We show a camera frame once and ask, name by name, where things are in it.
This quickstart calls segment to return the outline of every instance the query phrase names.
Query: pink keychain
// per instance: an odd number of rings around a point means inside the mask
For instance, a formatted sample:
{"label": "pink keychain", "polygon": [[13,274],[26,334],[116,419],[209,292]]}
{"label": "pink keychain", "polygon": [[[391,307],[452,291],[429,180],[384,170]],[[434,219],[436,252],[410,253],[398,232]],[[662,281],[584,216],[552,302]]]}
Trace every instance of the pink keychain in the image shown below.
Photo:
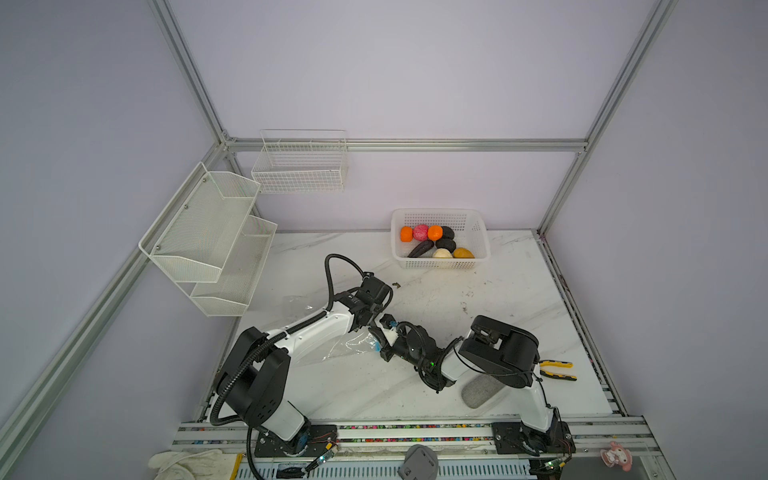
{"label": "pink keychain", "polygon": [[629,472],[632,468],[632,454],[620,443],[611,442],[611,449],[600,450],[600,457],[609,467],[621,465],[621,469],[625,472]]}

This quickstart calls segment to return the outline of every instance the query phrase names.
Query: plastic basket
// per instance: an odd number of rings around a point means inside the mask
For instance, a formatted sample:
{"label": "plastic basket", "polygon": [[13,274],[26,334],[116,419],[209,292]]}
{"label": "plastic basket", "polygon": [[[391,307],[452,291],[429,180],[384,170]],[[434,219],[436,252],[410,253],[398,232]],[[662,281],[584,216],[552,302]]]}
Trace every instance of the plastic basket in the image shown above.
{"label": "plastic basket", "polygon": [[[400,229],[416,225],[439,225],[451,227],[455,233],[457,247],[464,247],[475,258],[432,258],[433,247],[423,258],[408,258],[408,254],[419,244],[400,241]],[[491,257],[491,245],[485,223],[477,210],[450,208],[401,208],[392,212],[392,255],[404,268],[474,268],[477,263]]]}
{"label": "plastic basket", "polygon": [[341,130],[264,130],[251,175],[263,194],[342,192],[346,134]]}

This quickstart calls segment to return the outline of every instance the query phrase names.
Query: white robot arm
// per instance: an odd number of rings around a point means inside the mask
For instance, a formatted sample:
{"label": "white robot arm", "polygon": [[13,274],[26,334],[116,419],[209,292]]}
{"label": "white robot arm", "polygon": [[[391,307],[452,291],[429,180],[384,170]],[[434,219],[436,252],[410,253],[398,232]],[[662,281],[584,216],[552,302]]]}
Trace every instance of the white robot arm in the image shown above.
{"label": "white robot arm", "polygon": [[[333,294],[328,261],[334,257],[357,268],[363,278],[359,288]],[[290,361],[329,339],[368,328],[379,341],[385,361],[398,356],[410,362],[422,381],[437,392],[472,371],[492,375],[513,387],[511,400],[520,412],[521,430],[526,430],[522,433],[524,447],[537,455],[547,448],[548,438],[554,441],[553,409],[537,381],[538,341],[530,332],[477,316],[466,338],[454,339],[440,349],[423,327],[382,314],[392,300],[392,288],[372,273],[361,271],[345,257],[330,255],[326,276],[329,304],[325,309],[283,328],[262,333],[252,327],[240,335],[217,376],[219,397],[210,415],[212,424],[242,420],[249,427],[276,435],[286,453],[301,452],[310,422],[283,398]],[[263,364],[256,369],[254,363],[259,362]],[[237,415],[219,419],[225,401]]]}

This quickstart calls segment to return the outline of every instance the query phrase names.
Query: white wire basket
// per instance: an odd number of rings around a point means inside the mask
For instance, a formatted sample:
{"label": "white wire basket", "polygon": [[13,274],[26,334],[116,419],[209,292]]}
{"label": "white wire basket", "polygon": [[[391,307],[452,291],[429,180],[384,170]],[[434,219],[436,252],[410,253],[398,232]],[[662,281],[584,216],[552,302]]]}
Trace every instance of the white wire basket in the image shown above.
{"label": "white wire basket", "polygon": [[216,283],[197,283],[189,297],[208,316],[242,316],[253,298],[277,225],[249,215]]}
{"label": "white wire basket", "polygon": [[253,208],[259,184],[231,172],[204,174],[149,251],[174,282],[217,282]]}
{"label": "white wire basket", "polygon": [[[403,227],[417,225],[439,225],[451,227],[457,247],[463,247],[475,258],[432,258],[437,250],[432,248],[423,255],[424,258],[408,258],[408,254],[419,245],[418,240],[400,241],[400,230]],[[452,208],[401,208],[392,212],[392,255],[403,268],[474,268],[477,263],[491,258],[491,244],[488,242],[488,231],[477,210]]]}
{"label": "white wire basket", "polygon": [[258,182],[203,164],[190,174],[195,177],[200,179],[163,233],[154,233],[161,215],[139,248],[207,316],[242,316],[277,225],[250,214]]}
{"label": "white wire basket", "polygon": [[251,175],[263,194],[342,192],[348,168],[343,130],[262,130]]}

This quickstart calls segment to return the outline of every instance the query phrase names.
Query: pliers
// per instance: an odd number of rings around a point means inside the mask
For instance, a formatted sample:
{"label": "pliers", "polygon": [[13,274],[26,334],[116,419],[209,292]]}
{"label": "pliers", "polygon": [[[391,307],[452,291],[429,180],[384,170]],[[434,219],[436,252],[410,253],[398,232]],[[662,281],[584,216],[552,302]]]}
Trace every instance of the pliers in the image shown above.
{"label": "pliers", "polygon": [[[559,366],[563,369],[571,369],[573,368],[574,364],[571,362],[561,362],[559,360],[540,360],[538,365],[540,367],[542,366]],[[576,381],[576,377],[573,375],[565,375],[564,373],[553,373],[548,372],[547,370],[540,369],[542,376],[548,377],[550,379],[559,379],[559,380],[569,380],[571,382]]]}

